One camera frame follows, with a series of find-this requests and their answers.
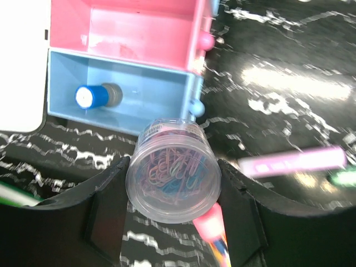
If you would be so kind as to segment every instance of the pink drawer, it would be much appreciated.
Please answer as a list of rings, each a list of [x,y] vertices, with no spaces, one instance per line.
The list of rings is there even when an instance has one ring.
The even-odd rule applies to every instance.
[[[52,0],[51,47],[200,74],[209,0]]]

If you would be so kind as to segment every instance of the blue cap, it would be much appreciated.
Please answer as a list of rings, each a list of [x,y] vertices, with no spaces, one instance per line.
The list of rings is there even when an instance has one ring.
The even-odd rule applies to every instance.
[[[105,106],[108,101],[109,94],[101,85],[82,85],[76,90],[76,102],[84,110]]]

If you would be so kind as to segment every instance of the blue box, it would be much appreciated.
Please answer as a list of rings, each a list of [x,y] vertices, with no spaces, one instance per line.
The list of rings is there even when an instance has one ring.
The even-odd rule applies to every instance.
[[[194,106],[198,104],[204,109],[199,100],[202,82],[201,76],[189,72],[50,49],[48,114],[138,135],[157,118],[195,121]],[[103,83],[119,85],[121,103],[115,107],[81,109],[75,100],[77,88]]]

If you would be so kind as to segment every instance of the pink marker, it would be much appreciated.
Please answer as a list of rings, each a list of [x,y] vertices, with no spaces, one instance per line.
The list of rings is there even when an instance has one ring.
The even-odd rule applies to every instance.
[[[231,267],[220,205],[215,203],[206,214],[193,220],[193,223],[201,238],[210,245],[220,267]]]
[[[321,171],[345,167],[347,158],[340,146],[283,152],[238,160],[240,171],[250,178],[286,175],[299,171]]]

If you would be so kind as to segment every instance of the desk surface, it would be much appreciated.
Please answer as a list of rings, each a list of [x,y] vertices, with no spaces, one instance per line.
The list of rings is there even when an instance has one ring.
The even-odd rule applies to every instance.
[[[339,144],[356,164],[355,32],[353,1],[222,1],[206,59],[206,112],[197,121],[216,156],[236,165],[245,156]],[[49,197],[131,155],[135,140],[49,117],[38,133],[0,134],[1,179]],[[321,209],[356,203],[353,189],[330,185],[322,172],[263,183]],[[193,225],[158,224],[128,210],[123,266],[216,265]]]

